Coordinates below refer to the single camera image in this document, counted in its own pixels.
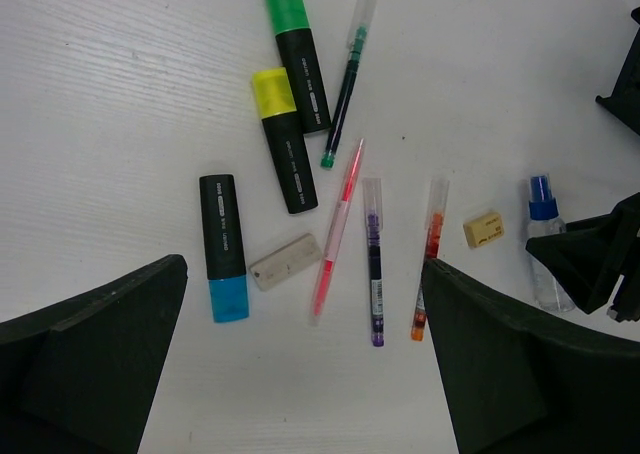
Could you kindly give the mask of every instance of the black plastic holder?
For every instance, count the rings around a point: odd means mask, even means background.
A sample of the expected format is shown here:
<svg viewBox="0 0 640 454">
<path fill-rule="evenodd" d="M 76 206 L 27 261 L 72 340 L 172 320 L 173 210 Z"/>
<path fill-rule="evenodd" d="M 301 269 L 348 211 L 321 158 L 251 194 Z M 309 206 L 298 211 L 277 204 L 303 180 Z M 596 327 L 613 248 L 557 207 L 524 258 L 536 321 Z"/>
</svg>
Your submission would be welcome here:
<svg viewBox="0 0 640 454">
<path fill-rule="evenodd" d="M 640 320 L 640 192 L 609 215 L 571 222 L 563 234 L 529 239 L 527 251 L 586 314 L 613 294 L 613 319 Z"/>
<path fill-rule="evenodd" d="M 640 7 L 631 17 L 640 24 Z M 611 97 L 598 96 L 596 102 L 640 135 L 640 29 Z"/>
</svg>

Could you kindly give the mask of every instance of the white eraser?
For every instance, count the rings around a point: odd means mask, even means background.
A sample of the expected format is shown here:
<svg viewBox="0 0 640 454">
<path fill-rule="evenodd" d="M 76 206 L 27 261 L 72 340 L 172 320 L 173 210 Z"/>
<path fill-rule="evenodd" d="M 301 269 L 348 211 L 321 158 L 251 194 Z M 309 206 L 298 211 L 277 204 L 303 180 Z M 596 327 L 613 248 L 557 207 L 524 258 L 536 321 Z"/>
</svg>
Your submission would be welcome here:
<svg viewBox="0 0 640 454">
<path fill-rule="evenodd" d="M 320 259 L 322 251 L 316 238 L 311 234 L 305 234 L 255 262 L 249 267 L 249 271 L 260 290 L 268 291 Z"/>
</svg>

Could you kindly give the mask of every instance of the plastic bottle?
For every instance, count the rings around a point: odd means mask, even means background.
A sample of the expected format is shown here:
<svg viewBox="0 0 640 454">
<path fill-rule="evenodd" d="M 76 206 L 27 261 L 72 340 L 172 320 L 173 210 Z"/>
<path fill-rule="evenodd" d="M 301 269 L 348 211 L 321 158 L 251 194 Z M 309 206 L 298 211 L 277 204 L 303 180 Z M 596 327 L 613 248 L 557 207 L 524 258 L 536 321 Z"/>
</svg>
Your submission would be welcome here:
<svg viewBox="0 0 640 454">
<path fill-rule="evenodd" d="M 567 230 L 558 214 L 558 203 L 551 192 L 548 175 L 533 176 L 529 180 L 529 238 L 561 234 Z M 534 298 L 540 308 L 547 312 L 567 312 L 575 308 L 569 295 L 555 280 L 551 272 L 533 256 Z"/>
</svg>

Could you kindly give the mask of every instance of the black object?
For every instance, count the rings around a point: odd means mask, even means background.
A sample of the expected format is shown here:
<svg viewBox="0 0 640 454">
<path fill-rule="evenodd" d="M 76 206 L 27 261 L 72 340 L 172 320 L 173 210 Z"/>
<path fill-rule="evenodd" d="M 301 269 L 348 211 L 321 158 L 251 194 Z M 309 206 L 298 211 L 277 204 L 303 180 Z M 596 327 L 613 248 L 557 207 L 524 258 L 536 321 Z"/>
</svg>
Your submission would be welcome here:
<svg viewBox="0 0 640 454">
<path fill-rule="evenodd" d="M 640 193 L 611 214 L 567 225 L 567 232 L 529 239 L 527 251 L 555 276 L 576 305 L 591 314 L 624 281 L 609 314 L 618 322 L 640 319 Z"/>
<path fill-rule="evenodd" d="M 438 260 L 422 277 L 460 454 L 637 454 L 640 343 L 554 317 Z"/>
<path fill-rule="evenodd" d="M 271 159 L 289 214 L 300 214 L 318 207 L 311 164 L 298 114 L 299 111 L 294 111 L 262 119 Z"/>
<path fill-rule="evenodd" d="M 138 452 L 186 283 L 167 256 L 0 324 L 0 453 Z"/>
<path fill-rule="evenodd" d="M 287 69 L 303 132 L 331 127 L 327 96 L 311 29 L 285 31 L 276 36 L 282 65 Z"/>
<path fill-rule="evenodd" d="M 640 24 L 640 7 L 631 13 L 631 17 Z M 611 97 L 598 96 L 596 101 L 640 134 L 640 29 Z"/>
<path fill-rule="evenodd" d="M 231 174 L 200 178 L 200 208 L 207 279 L 246 275 L 236 185 Z"/>
</svg>

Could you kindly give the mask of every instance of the pink pen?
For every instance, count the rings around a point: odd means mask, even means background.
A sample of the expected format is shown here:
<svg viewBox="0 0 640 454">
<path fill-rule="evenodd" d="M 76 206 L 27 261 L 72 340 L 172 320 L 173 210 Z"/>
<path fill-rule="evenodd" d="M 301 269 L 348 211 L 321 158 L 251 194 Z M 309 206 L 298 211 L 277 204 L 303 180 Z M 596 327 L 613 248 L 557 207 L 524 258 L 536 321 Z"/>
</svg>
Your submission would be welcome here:
<svg viewBox="0 0 640 454">
<path fill-rule="evenodd" d="M 327 247 L 324 251 L 324 260 L 322 261 L 322 267 L 320 268 L 318 281 L 316 282 L 316 288 L 313 293 L 312 319 L 316 322 L 320 317 L 320 314 L 322 314 L 324 301 L 327 299 L 327 294 L 329 292 L 333 266 L 338 258 L 340 241 L 342 241 L 344 226 L 347 224 L 347 216 L 349 215 L 349 207 L 351 206 L 353 191 L 356 187 L 356 183 L 358 182 L 358 173 L 360 172 L 360 164 L 362 164 L 363 152 L 364 139 L 360 139 L 358 147 L 353 152 L 351 162 L 349 162 L 347 167 L 347 172 L 345 172 L 344 175 L 344 184 L 342 191 L 340 192 L 338 205 L 333 213 L 333 221 L 331 222 L 331 229 L 329 230 L 329 237 L 327 238 Z"/>
</svg>

